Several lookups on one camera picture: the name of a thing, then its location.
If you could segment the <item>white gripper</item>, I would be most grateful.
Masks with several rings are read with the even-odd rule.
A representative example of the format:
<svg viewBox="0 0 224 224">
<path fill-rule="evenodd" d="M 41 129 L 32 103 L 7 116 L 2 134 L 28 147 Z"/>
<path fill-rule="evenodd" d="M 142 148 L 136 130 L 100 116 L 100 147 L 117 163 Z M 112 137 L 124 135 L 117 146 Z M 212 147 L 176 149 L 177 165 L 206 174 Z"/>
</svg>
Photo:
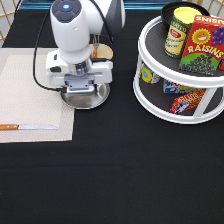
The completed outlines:
<svg viewBox="0 0 224 224">
<path fill-rule="evenodd" d="M 112 68 L 113 63 L 109 60 L 97 61 L 91 58 L 78 64 L 69 64 L 62 60 L 58 50 L 49 52 L 46 59 L 49 84 L 65 88 L 67 94 L 92 95 L 94 84 L 112 82 Z"/>
</svg>

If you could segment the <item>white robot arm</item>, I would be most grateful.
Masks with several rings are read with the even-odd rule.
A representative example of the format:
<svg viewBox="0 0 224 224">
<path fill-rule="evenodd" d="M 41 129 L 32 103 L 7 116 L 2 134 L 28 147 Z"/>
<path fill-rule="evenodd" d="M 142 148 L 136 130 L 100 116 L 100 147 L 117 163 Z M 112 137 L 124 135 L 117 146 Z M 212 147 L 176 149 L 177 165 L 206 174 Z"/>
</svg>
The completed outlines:
<svg viewBox="0 0 224 224">
<path fill-rule="evenodd" d="M 89 94 L 96 84 L 112 81 L 110 60 L 92 61 L 90 35 L 112 38 L 125 24 L 123 0 L 56 0 L 50 21 L 57 50 L 47 55 L 51 86 L 67 93 Z"/>
</svg>

